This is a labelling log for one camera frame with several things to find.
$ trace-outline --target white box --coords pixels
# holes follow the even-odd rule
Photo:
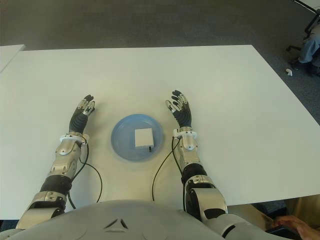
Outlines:
[[[136,149],[149,149],[153,148],[154,136],[152,128],[143,128],[134,130],[135,148]]]

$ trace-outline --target person's leg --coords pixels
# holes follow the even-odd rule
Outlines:
[[[320,49],[318,49],[318,51],[316,52],[316,54],[313,56],[312,59],[312,65],[316,66],[316,67],[320,67]]]
[[[300,56],[298,58],[299,62],[302,64],[309,63],[313,60],[313,55],[317,52],[320,47],[320,33],[312,34],[303,45]]]

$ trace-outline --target white table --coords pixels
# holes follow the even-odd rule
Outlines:
[[[40,190],[86,94],[96,99],[85,132],[102,200],[151,201],[153,176],[178,127],[165,105],[174,89],[190,102],[199,157],[228,205],[320,193],[320,126],[251,45],[22,51],[1,74],[0,219],[20,218]],[[148,161],[122,159],[110,143],[115,124],[135,113],[164,131],[161,151]],[[99,189],[85,167],[71,196],[81,207]],[[182,207],[172,158],[155,200]]]
[[[16,56],[16,54],[24,48],[25,45],[0,46],[0,73]]]
[[[314,8],[314,9],[320,9],[320,2],[319,0],[301,0],[301,2],[304,2],[308,6]]]

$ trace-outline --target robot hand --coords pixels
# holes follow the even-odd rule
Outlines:
[[[87,95],[76,107],[69,124],[69,132],[82,134],[86,127],[88,116],[95,110],[94,97]]]
[[[172,103],[169,100],[165,101],[167,108],[172,112],[180,128],[191,128],[191,111],[187,98],[178,90],[173,91],[172,94]]]

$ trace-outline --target gray carpet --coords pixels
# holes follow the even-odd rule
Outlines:
[[[2,0],[0,44],[26,50],[253,45],[320,123],[320,78],[288,77],[313,13],[292,0]]]

